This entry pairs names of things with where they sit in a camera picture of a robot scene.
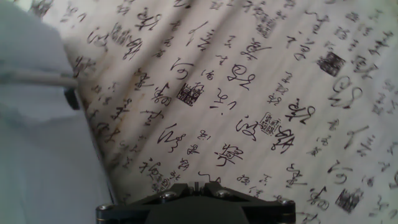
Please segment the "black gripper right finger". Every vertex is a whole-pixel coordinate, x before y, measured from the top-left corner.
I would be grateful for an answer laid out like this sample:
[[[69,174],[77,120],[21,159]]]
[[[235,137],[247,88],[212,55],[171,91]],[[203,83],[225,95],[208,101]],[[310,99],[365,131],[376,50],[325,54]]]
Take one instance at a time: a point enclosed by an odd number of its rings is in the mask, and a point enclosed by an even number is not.
[[[262,200],[208,182],[198,188],[200,208],[211,223],[295,223],[296,203],[291,199]]]

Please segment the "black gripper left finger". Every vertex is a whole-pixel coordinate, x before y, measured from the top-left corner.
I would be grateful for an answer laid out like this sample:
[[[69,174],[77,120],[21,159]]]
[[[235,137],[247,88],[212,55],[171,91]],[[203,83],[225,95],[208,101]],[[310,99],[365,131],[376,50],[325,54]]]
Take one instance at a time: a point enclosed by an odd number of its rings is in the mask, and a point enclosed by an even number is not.
[[[175,202],[194,196],[197,187],[173,184],[171,188],[129,205],[103,204],[96,208],[96,224],[165,223],[177,220]]]

